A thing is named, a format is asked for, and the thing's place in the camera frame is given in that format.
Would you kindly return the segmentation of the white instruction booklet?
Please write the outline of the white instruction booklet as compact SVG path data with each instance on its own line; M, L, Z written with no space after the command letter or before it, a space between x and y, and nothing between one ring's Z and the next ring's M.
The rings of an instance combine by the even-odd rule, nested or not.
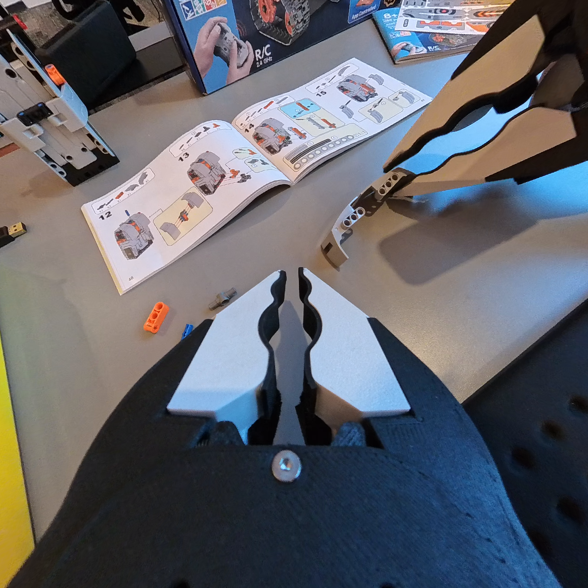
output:
M356 58L232 123L207 121L82 213L120 294L184 255L259 195L291 186L324 160L431 99Z

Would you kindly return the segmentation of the black dimpled pad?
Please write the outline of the black dimpled pad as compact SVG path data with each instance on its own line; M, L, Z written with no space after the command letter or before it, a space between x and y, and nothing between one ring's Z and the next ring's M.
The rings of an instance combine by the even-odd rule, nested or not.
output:
M463 402L564 587L587 587L587 302Z

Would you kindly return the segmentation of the grey curved panel brick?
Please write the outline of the grey curved panel brick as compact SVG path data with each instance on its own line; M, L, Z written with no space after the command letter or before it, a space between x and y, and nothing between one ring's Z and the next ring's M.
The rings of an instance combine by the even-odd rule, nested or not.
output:
M399 191L415 177L414 173L405 169L393 169L375 180L347 205L321 244L323 253L334 266L340 267L348 259L342 242L351 235L353 225L362 218L375 214L387 199L410 199Z

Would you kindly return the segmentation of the grey desk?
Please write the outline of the grey desk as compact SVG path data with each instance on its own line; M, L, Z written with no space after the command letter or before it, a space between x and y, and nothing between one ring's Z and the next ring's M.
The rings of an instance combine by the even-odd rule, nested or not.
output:
M356 57L434 96L463 55L393 65L364 22L202 97L187 74L90 119L119 165L70 187L21 151L1 158L1 224L28 233L1 249L1 334L36 538L46 531L107 416L179 341L215 294L288 275L272 339L283 411L277 443L301 443L294 405L306 334L298 267L378 318L460 401L587 296L587 166L518 186L491 183L393 201L357 224L340 270L320 243L418 115L255 200L206 242L119 296L81 206L129 179L186 130L231 121L262 99ZM158 302L169 312L143 330Z

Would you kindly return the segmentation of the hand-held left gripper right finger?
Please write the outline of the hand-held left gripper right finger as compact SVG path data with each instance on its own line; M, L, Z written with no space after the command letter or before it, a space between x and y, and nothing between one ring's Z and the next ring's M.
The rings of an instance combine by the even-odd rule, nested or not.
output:
M305 351L298 418L306 445L330 445L346 422L397 416L410 405L369 317L306 268L299 268Z

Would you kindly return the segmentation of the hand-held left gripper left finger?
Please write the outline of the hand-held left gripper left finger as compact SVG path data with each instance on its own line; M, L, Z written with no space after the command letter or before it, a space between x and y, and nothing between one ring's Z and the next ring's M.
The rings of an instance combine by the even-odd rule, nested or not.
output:
M275 271L216 315L169 412L229 421L245 443L272 443L281 396L269 340L279 328L285 283L285 271Z

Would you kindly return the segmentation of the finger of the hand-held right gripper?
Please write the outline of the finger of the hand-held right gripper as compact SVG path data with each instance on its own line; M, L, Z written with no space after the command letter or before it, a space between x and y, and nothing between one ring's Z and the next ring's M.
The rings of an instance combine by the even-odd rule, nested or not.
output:
M383 166L399 166L432 138L450 132L464 116L490 103L533 70L556 13L505 13L455 70Z
M576 137L571 113L531 107L507 122L489 142L455 154L428 173L421 173L394 193L395 198L441 192L485 183L486 178Z

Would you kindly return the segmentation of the orange connector brick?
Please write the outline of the orange connector brick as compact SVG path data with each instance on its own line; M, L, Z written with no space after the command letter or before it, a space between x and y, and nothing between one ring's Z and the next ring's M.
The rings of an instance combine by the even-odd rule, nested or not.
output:
M156 303L143 325L143 330L150 332L151 334L158 333L168 312L168 305L163 302Z

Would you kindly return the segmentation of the white sticker sheet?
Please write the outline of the white sticker sheet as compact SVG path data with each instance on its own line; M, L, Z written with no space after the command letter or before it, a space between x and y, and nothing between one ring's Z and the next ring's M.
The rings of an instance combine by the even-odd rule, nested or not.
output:
M395 29L483 35L512 1L402 1Z

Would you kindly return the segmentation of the blue instruction leaflet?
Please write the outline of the blue instruction leaflet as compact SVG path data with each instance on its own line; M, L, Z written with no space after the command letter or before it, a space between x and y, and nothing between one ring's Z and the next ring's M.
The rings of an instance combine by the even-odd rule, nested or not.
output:
M443 31L395 30L400 8L377 11L373 20L395 64L435 55L445 56L470 51L481 39L478 35Z

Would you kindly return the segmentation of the yellow plastic bin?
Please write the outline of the yellow plastic bin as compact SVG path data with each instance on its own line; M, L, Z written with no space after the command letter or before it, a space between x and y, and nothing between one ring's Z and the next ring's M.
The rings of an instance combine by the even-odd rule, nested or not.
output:
M7 586L33 548L31 514L1 353L1 587Z

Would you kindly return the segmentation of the blue toy robot box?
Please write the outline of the blue toy robot box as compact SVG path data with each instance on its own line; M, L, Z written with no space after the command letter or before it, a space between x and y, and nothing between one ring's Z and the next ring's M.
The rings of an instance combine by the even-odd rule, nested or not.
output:
M393 1L164 1L190 74L208 94L370 18Z

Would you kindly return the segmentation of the partly built toy robot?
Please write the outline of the partly built toy robot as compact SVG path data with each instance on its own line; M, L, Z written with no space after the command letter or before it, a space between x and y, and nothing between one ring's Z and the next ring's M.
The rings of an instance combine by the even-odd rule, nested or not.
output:
M70 185L116 165L118 157L88 121L75 91L13 18L1 21L1 146L31 152Z

